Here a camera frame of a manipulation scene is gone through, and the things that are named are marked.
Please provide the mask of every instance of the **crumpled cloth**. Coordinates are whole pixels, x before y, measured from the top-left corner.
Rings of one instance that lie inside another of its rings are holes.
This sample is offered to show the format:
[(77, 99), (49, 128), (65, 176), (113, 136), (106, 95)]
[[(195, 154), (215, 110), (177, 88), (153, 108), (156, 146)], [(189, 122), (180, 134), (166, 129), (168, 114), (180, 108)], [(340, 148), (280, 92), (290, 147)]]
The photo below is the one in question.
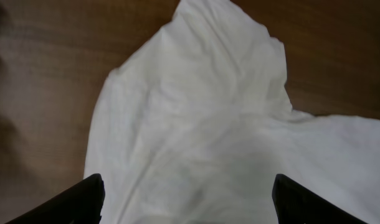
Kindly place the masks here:
[(101, 223), (277, 223), (283, 173), (380, 223), (380, 121), (292, 110), (283, 44), (227, 0), (182, 0), (105, 81), (85, 177)]

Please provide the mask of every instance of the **wooden table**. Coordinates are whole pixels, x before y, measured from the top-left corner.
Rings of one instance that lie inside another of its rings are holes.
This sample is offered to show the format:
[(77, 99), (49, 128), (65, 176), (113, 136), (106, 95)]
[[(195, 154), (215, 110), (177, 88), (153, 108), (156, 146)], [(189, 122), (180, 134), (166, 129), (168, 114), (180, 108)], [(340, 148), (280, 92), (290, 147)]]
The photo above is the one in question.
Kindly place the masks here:
[[(380, 119), (380, 0), (236, 0), (286, 49), (295, 109)], [(178, 0), (0, 1), (0, 223), (81, 180), (109, 71)]]

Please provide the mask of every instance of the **white cloth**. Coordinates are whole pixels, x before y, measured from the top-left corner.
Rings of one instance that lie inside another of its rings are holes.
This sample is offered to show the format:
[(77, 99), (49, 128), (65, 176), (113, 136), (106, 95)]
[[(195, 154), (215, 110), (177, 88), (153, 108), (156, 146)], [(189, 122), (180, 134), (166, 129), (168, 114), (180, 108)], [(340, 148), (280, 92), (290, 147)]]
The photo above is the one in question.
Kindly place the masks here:
[(380, 223), (380, 121), (293, 111), (286, 76), (283, 44), (236, 5), (182, 0), (98, 99), (101, 223), (277, 223), (278, 173)]

